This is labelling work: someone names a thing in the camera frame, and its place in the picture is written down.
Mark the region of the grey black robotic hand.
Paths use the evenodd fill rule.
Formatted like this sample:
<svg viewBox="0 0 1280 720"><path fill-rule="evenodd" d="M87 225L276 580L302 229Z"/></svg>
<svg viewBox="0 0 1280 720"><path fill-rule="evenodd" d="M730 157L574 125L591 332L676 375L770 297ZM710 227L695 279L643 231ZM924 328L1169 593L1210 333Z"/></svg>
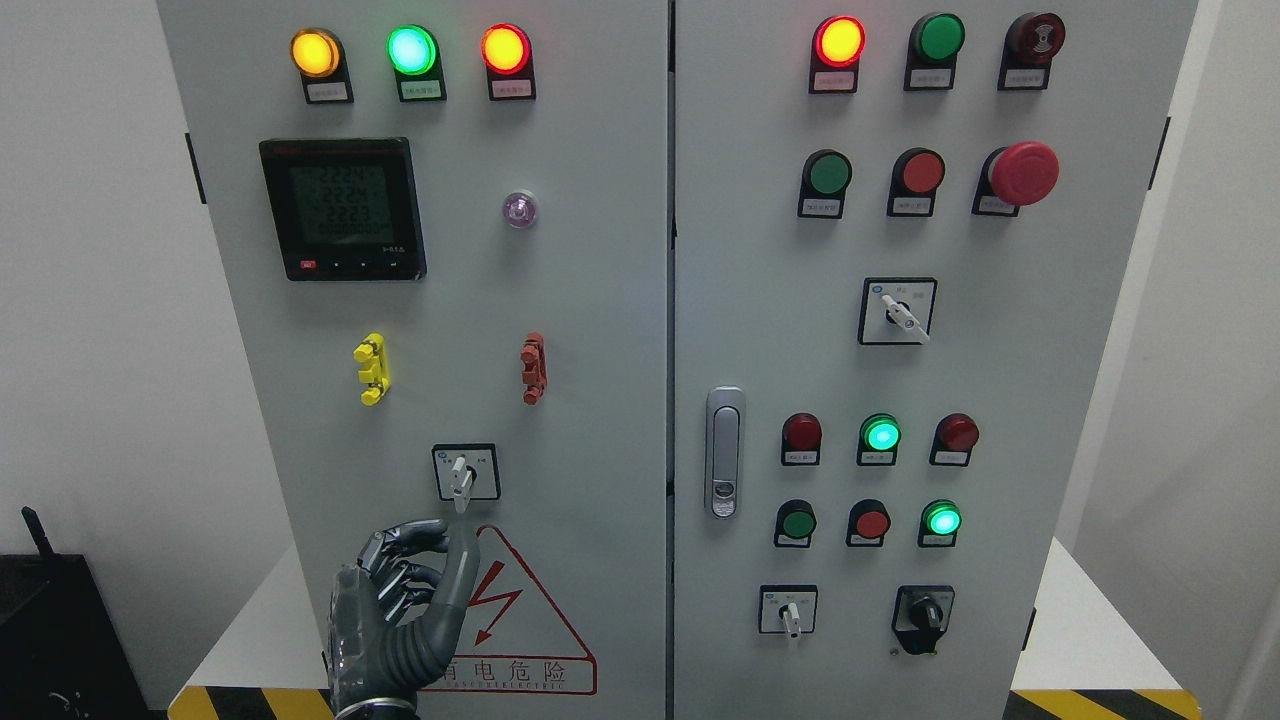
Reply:
<svg viewBox="0 0 1280 720"><path fill-rule="evenodd" d="M480 553L463 514L372 533L335 574L326 676L334 715L371 698L407 700L443 678L460 642Z"/></svg>

